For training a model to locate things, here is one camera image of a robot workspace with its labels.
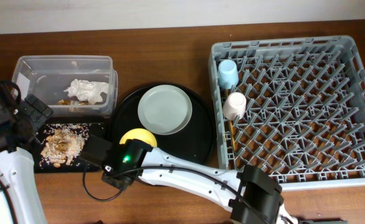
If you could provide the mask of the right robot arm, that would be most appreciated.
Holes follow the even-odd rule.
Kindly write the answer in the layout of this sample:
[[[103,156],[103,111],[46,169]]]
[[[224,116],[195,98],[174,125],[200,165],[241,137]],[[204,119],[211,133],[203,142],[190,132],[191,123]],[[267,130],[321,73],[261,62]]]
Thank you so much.
[[[284,206],[282,187],[261,169],[216,169],[171,156],[148,140],[111,143],[91,135],[80,157],[103,170],[103,181],[123,191],[134,181],[203,197],[230,212],[233,223],[298,223]]]

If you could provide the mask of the grey plate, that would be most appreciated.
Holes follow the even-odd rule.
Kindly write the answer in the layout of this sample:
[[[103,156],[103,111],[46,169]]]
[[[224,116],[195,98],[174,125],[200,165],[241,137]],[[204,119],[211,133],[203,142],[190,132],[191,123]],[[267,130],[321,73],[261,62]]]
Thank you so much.
[[[137,107],[139,121],[147,130],[158,135],[181,131],[193,113],[191,99],[174,85],[157,85],[147,90]]]

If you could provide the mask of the grey dishwasher rack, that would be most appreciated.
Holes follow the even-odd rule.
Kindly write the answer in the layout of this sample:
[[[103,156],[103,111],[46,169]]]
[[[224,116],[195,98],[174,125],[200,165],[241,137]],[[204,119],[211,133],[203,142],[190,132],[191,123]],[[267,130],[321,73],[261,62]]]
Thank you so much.
[[[239,81],[218,85],[218,65],[233,60]],[[365,69],[348,35],[219,42],[208,61],[218,164],[256,166],[285,191],[365,185]],[[232,121],[223,105],[246,97]]]

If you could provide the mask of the clear plastic waste bin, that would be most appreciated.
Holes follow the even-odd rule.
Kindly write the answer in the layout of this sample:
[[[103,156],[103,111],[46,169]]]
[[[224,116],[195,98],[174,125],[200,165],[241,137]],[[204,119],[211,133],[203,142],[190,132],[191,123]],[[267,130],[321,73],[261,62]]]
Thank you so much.
[[[95,105],[57,105],[60,100],[75,100],[64,92],[74,80],[106,82],[108,93]],[[25,98],[33,94],[53,109],[55,117],[99,116],[107,118],[116,106],[118,75],[108,56],[97,55],[30,55],[17,61],[12,82],[16,83]]]

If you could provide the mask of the round black serving tray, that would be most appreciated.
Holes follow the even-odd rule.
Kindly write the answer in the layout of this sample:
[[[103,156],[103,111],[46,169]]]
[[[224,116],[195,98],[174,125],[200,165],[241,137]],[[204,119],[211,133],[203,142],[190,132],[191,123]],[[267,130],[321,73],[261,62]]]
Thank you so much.
[[[138,104],[145,92],[160,83],[151,83],[131,92],[113,110],[105,139],[119,142],[128,131],[144,126],[139,121]],[[216,145],[215,118],[212,109],[193,90],[176,84],[190,98],[193,112],[189,123],[179,132],[170,135],[155,134],[157,145],[166,153],[190,162],[205,165]]]

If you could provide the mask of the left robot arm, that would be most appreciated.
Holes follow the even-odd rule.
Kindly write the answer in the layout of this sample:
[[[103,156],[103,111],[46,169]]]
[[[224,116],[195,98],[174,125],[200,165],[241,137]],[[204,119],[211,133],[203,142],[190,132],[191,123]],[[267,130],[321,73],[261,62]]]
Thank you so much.
[[[46,223],[29,149],[52,114],[36,96],[0,81],[0,223]]]

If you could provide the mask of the pink cup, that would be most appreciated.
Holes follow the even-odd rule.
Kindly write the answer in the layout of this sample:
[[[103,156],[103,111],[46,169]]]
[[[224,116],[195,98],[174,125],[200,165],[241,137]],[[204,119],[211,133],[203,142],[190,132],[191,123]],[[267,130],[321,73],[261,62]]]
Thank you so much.
[[[241,119],[246,110],[246,97],[240,92],[233,92],[228,95],[223,105],[223,116],[228,120]]]

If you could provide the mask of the blue cup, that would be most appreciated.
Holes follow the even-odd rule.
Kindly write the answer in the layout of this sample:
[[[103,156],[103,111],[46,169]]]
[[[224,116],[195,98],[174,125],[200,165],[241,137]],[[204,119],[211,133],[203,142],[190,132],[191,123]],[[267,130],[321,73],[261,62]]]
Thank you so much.
[[[233,60],[223,60],[218,65],[218,85],[223,89],[231,89],[239,81],[237,65]]]

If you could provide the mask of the white napkin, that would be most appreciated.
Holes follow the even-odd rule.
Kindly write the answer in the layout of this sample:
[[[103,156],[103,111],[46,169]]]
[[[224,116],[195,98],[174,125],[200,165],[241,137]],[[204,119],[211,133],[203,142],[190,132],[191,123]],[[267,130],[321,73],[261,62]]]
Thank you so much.
[[[102,93],[108,93],[109,84],[106,82],[90,82],[88,80],[74,79],[64,92],[68,97],[77,97],[79,101],[86,101],[89,105],[95,105],[103,101]]]

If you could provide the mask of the gold foil wrapper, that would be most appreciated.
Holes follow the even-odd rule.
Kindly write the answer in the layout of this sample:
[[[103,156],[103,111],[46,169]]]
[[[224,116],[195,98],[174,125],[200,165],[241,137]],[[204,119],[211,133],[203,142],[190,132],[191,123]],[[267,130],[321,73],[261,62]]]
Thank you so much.
[[[57,102],[57,105],[77,105],[77,106],[86,106],[89,105],[87,101],[75,101],[75,100],[60,100]]]

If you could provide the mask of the yellow bowl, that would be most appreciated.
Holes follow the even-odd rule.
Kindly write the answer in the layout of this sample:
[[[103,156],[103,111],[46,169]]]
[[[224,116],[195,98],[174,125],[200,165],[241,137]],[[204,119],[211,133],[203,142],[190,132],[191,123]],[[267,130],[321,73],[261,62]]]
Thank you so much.
[[[126,132],[119,141],[119,144],[125,144],[126,141],[130,139],[137,139],[149,144],[152,147],[157,147],[157,140],[155,136],[146,129],[136,128]]]

